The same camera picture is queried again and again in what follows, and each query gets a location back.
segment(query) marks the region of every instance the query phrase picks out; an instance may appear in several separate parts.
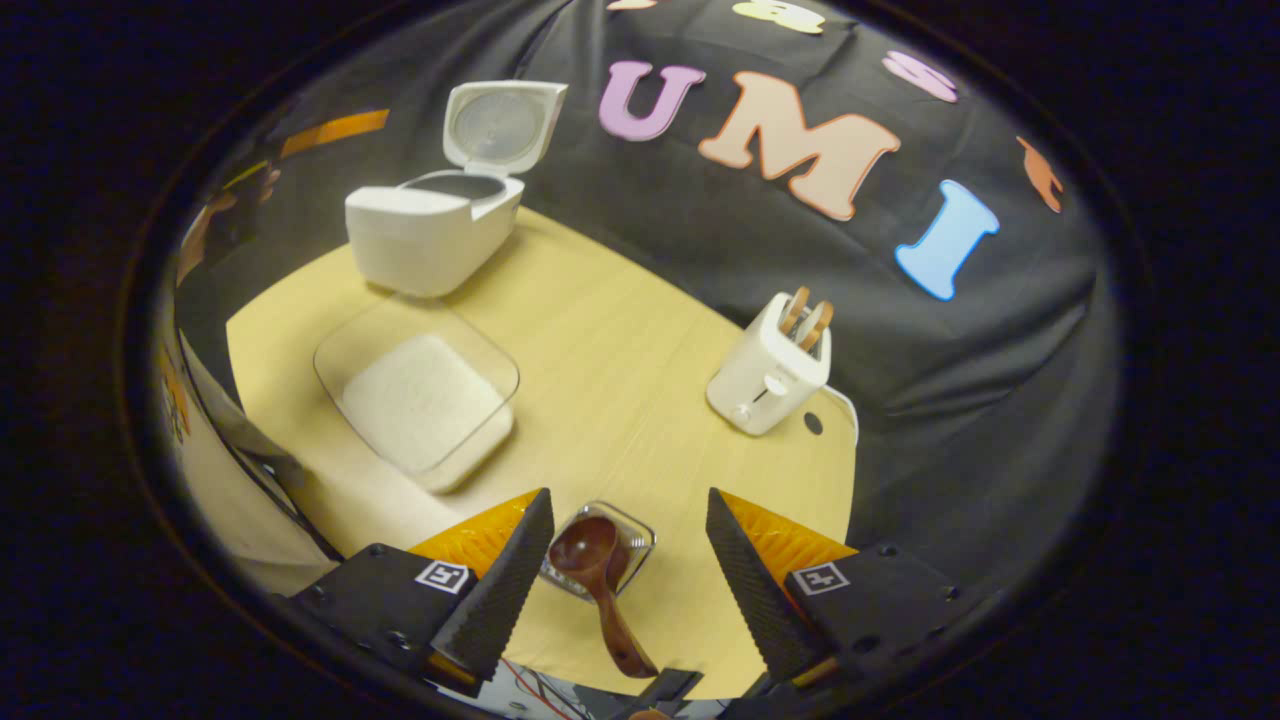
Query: open lid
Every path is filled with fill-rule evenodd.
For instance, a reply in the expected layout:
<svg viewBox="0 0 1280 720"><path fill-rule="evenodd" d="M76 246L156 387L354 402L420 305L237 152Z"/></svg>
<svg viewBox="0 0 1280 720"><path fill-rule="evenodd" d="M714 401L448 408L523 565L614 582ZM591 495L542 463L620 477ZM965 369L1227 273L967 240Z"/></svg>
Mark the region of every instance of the open lid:
<svg viewBox="0 0 1280 720"><path fill-rule="evenodd" d="M547 152L567 85L468 82L449 92L444 155L468 172L522 173Z"/></svg>

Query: yellow table surface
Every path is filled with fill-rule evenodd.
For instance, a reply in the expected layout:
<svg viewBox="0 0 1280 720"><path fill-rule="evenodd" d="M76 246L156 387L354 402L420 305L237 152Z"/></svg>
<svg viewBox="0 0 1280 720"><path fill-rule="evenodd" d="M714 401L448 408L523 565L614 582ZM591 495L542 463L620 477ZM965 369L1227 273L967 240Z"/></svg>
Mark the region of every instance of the yellow table surface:
<svg viewBox="0 0 1280 720"><path fill-rule="evenodd" d="M248 418L314 477L289 491L343 553L408 548L535 487L557 527L604 500L652 527L657 546L620 596L660 667L705 678L690 700L740 696L763 671L704 523L718 487L842 541L856 418L815 393L762 437L726 423L708 380L741 331L607 247L527 209L508 242L444 302L520 368L511 437L458 489L430 495L351 429L312 368L321 341L388 297L342 246L292 273L227 323ZM824 432L810 433L805 411ZM636 694L600 638L595 607L539 579L504 656L540 673Z"/></svg>

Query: blue letter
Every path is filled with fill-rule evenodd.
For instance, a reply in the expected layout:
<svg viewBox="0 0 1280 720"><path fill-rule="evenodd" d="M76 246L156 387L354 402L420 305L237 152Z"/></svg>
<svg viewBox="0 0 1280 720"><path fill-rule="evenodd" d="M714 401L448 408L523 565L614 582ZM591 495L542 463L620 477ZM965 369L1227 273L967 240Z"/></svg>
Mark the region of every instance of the blue letter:
<svg viewBox="0 0 1280 720"><path fill-rule="evenodd" d="M893 256L911 279L938 300L951 300L951 283L965 258L987 233L1000 232L1000 220L974 193L955 181L942 181L942 210L915 245L899 245Z"/></svg>

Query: red wire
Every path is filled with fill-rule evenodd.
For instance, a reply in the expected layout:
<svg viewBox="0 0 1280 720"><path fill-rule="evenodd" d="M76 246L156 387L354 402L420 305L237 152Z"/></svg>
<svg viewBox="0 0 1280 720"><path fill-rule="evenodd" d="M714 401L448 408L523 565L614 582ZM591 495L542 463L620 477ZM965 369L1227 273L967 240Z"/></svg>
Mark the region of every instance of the red wire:
<svg viewBox="0 0 1280 720"><path fill-rule="evenodd" d="M554 705L552 705L550 702L548 702L545 697L535 693L534 688L529 687L529 683L526 683L525 679L520 676L520 673L516 673L516 669L511 666L511 662L507 662L506 657L502 659L502 664L507 666L507 670L511 670L511 674L516 676L516 682L520 683L521 685L524 685L525 689L529 691L529 694L531 694L531 696L536 697L538 700L543 701L543 705L545 705L556 715L559 715L564 720L573 720L568 715L564 715L563 712L561 712L559 708L557 708Z"/></svg>

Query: wooden ladle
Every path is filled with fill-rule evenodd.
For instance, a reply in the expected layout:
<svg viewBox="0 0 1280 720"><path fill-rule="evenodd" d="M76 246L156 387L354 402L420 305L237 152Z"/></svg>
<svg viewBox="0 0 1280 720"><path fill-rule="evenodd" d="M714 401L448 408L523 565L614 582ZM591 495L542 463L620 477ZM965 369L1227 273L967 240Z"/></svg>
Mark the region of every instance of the wooden ladle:
<svg viewBox="0 0 1280 720"><path fill-rule="evenodd" d="M547 559L568 578L586 588L600 609L600 633L604 647L618 670L628 678L653 678L658 674L649 656L636 642L618 612L617 580L621 571L611 568L626 565L627 551L618 542L618 527L608 518L577 520L556 538Z"/></svg>

